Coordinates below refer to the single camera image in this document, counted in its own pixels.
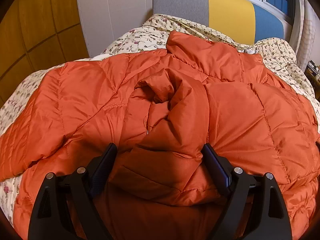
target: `headboard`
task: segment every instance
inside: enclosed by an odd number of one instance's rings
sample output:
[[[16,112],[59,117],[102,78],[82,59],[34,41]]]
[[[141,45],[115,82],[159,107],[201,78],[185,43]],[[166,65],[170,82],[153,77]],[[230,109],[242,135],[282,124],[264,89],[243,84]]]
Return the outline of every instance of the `headboard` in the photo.
[[[153,13],[206,25],[248,45],[271,37],[284,38],[282,22],[248,0],[153,0]]]

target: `white curtain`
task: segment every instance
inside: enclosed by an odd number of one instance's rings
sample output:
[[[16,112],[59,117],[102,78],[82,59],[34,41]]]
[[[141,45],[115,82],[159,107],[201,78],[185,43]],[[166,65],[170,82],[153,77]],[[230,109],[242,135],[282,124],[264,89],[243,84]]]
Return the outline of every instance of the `white curtain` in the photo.
[[[313,49],[316,35],[316,13],[307,0],[296,2],[296,15],[290,45],[297,55],[297,65],[304,72]]]

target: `black clamp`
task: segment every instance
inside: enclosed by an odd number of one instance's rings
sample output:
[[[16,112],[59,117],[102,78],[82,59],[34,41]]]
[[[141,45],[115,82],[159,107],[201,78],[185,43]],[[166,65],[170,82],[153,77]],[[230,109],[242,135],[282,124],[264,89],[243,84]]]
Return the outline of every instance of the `black clamp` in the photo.
[[[29,225],[28,240],[83,240],[73,227],[66,194],[73,202],[88,240],[113,240],[92,199],[100,194],[112,170],[117,148],[109,144],[101,157],[87,168],[57,177],[46,175],[37,195]],[[271,173],[248,175],[240,167],[218,156],[210,144],[202,149],[204,163],[220,194],[228,198],[207,240],[233,240],[249,193],[254,193],[244,235],[237,240],[292,240],[288,212],[279,186]]]

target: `floral comforter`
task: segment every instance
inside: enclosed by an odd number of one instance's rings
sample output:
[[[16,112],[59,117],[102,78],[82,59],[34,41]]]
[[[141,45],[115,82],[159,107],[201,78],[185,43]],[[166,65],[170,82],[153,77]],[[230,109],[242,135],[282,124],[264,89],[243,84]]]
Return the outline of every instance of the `floral comforter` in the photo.
[[[320,121],[320,103],[315,99],[310,82],[297,67],[297,58],[293,49],[286,41],[278,38],[258,41],[256,44],[249,46],[236,43],[228,36],[201,24],[167,15],[153,15],[142,27],[133,29],[114,41],[101,55],[82,60],[103,60],[120,53],[135,53],[165,48],[169,33],[172,30],[189,33],[210,41],[225,42],[237,48],[239,52],[260,53],[267,68],[292,86],[297,93],[310,100],[318,122]],[[0,135],[18,117],[44,75],[51,69],[40,70],[29,75],[0,109]],[[11,223],[21,178],[22,174],[0,182],[0,207]]]

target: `orange down jacket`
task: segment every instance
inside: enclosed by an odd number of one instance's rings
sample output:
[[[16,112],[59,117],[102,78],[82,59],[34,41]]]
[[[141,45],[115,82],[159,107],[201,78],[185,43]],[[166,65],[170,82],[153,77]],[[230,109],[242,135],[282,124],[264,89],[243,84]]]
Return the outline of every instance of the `orange down jacket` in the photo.
[[[43,78],[0,137],[0,181],[24,172],[13,217],[24,240],[46,173],[70,174],[110,142],[119,153],[95,204],[115,239],[206,239],[224,203],[201,163],[207,142],[247,173],[273,173],[294,239],[308,228],[319,175],[310,102],[260,55],[176,31],[166,48]]]

